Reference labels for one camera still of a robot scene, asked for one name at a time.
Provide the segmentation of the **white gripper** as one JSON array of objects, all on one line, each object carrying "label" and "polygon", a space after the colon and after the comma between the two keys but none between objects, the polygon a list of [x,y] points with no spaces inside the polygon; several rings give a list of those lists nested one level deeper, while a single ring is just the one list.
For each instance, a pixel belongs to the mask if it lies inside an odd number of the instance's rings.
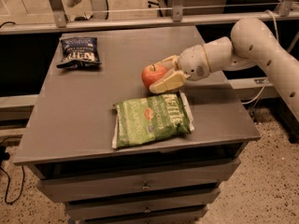
[{"label": "white gripper", "polygon": [[149,90],[156,94],[175,90],[183,86],[187,79],[196,81],[210,75],[209,62],[202,45],[185,49],[179,56],[169,56],[160,61],[160,64],[167,70],[178,68],[180,70],[170,70],[161,79],[151,84]]}]

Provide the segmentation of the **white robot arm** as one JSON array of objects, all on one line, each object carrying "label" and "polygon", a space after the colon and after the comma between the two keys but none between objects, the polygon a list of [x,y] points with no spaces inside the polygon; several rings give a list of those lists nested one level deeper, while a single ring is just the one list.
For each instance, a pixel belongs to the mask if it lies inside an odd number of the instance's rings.
[{"label": "white robot arm", "polygon": [[152,93],[180,88],[188,80],[197,81],[210,74],[236,67],[243,61],[258,65],[279,96],[299,120],[299,61],[280,46],[269,28],[256,18],[245,18],[224,36],[195,45],[159,62],[166,74],[149,85]]}]

